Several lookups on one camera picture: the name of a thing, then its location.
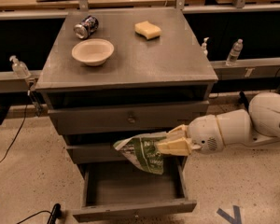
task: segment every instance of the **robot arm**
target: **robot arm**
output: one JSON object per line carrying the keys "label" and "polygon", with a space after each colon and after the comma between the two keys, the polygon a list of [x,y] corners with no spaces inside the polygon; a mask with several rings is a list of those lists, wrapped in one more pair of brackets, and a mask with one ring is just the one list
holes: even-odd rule
{"label": "robot arm", "polygon": [[231,144],[247,147],[280,141],[280,94],[264,92],[250,102],[249,113],[236,110],[199,117],[168,132],[157,144],[160,153],[187,156],[192,150],[214,153]]}

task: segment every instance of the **floor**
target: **floor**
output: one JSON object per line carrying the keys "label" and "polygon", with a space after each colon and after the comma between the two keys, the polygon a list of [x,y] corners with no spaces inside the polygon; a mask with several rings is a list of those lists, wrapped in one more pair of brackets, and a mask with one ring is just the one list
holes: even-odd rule
{"label": "floor", "polygon": [[[208,113],[243,108],[215,100]],[[0,160],[23,122],[24,110],[24,106],[12,106],[0,126]],[[226,147],[212,155],[194,152],[184,175],[189,198],[197,201],[192,213],[92,223],[280,224],[280,142],[259,149]],[[34,108],[28,106],[21,131],[0,163],[0,224],[50,211],[56,203],[63,211],[56,223],[77,224],[71,210],[80,208],[83,183],[47,114],[35,117]],[[224,213],[231,217],[229,221]],[[48,213],[41,213],[24,223],[47,223],[48,218]]]}

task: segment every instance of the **white bowl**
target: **white bowl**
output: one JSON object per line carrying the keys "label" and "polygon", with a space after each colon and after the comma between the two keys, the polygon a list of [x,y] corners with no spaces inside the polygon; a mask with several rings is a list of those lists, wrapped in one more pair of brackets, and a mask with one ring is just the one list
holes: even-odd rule
{"label": "white bowl", "polygon": [[89,66],[103,64],[114,51],[114,46],[107,40],[88,39],[76,44],[72,56],[79,62]]}

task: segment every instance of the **sponge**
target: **sponge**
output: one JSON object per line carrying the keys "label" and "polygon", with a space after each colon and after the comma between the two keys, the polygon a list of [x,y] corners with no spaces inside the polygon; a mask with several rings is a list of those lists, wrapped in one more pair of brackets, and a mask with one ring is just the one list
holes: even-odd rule
{"label": "sponge", "polygon": [[158,37],[161,35],[161,29],[160,27],[151,24],[148,21],[139,22],[134,26],[134,30],[144,37],[147,38],[147,40]]}

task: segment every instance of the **silver soda can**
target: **silver soda can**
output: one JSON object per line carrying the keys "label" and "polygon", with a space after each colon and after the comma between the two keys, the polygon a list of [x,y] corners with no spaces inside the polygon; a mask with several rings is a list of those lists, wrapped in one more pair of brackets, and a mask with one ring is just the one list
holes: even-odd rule
{"label": "silver soda can", "polygon": [[98,20],[92,15],[85,18],[80,24],[75,25],[74,32],[80,39],[86,39],[99,27]]}

